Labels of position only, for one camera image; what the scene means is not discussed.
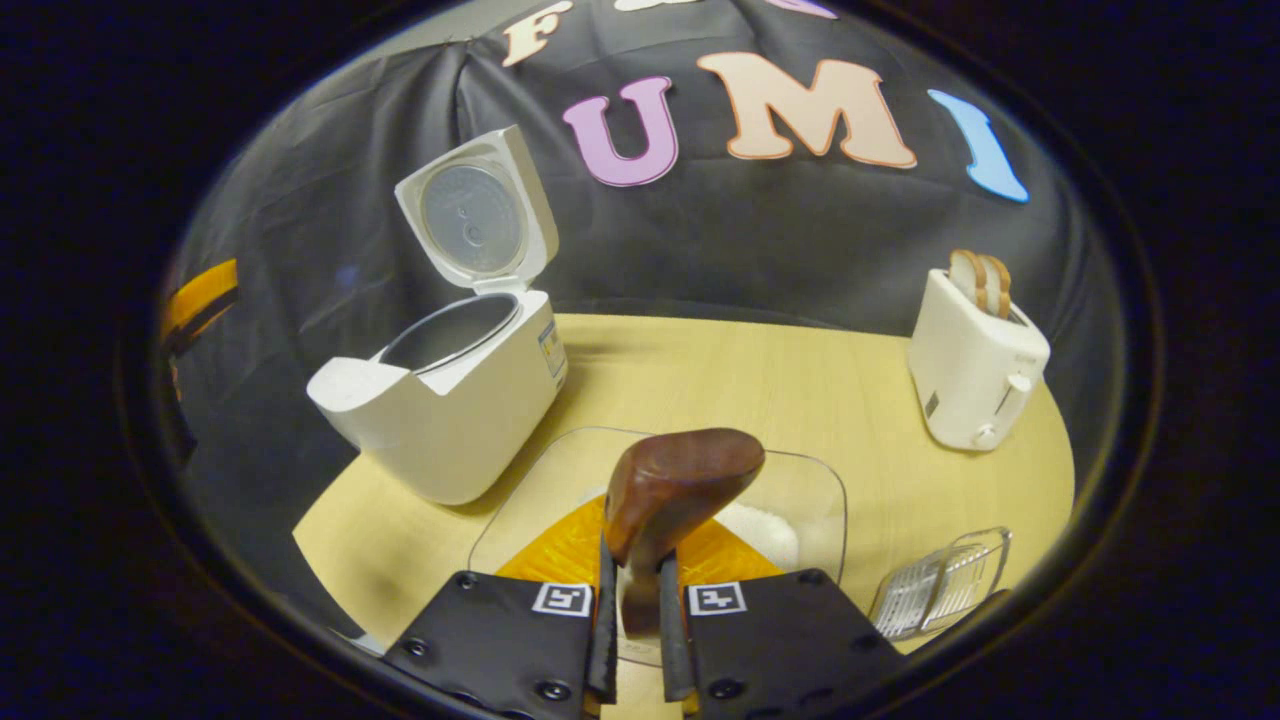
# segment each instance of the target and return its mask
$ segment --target open lid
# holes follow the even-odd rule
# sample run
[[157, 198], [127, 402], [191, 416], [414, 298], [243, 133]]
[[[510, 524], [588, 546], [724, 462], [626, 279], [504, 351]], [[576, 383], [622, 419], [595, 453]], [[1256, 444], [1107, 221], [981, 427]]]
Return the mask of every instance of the open lid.
[[396, 200], [436, 272], [479, 295], [527, 290], [559, 250], [518, 126], [436, 158], [396, 184]]

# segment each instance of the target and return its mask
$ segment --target toaster knob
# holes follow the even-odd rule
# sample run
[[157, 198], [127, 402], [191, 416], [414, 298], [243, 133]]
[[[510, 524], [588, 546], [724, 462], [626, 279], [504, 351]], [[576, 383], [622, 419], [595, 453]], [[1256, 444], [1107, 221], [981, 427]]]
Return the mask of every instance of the toaster knob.
[[991, 450], [996, 447], [996, 427], [988, 423], [978, 428], [978, 434], [973, 436], [973, 446], [978, 450]]

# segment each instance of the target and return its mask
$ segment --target brown wooden handle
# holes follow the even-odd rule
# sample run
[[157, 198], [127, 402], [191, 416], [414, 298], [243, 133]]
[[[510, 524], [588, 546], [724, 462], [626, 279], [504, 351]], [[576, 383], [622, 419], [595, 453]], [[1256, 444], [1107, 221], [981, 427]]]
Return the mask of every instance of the brown wooden handle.
[[764, 465], [764, 447], [713, 428], [645, 438], [618, 459], [604, 501], [604, 541], [618, 575], [628, 635], [658, 629], [658, 564], [737, 497]]

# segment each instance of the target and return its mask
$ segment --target wooden table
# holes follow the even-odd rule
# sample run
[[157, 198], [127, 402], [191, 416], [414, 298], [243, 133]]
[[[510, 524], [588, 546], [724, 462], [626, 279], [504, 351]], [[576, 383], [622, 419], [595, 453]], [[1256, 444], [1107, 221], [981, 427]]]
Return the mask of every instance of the wooden table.
[[[820, 459], [847, 493], [840, 585], [864, 612], [891, 570], [995, 525], [1014, 534], [1000, 583], [1011, 587], [1070, 515], [1071, 451], [1043, 383], [996, 451], [964, 454], [940, 446], [924, 427], [908, 338], [611, 315], [557, 315], [557, 324], [570, 361], [564, 388], [483, 497], [434, 505], [357, 457], [294, 529], [316, 577], [378, 643], [394, 642], [466, 568], [485, 524], [539, 454], [582, 427], [732, 427], [769, 450]], [[607, 719], [680, 717], [678, 703], [662, 703], [660, 671], [621, 662], [618, 680], [621, 702], [605, 706]]]

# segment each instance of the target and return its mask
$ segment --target blue letter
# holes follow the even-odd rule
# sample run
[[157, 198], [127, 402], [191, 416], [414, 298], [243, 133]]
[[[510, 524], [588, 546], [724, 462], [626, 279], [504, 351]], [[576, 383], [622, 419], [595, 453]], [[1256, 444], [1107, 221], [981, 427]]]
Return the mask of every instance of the blue letter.
[[969, 177], [973, 182], [1001, 197], [1019, 202], [1030, 200], [1032, 193], [1027, 192], [1023, 183], [1014, 177], [1009, 158], [1005, 158], [1005, 149], [996, 140], [996, 133], [991, 132], [991, 120], [987, 115], [969, 102], [938, 90], [931, 90], [929, 97], [946, 108], [960, 126], [960, 132], [973, 155], [973, 163], [969, 165]]

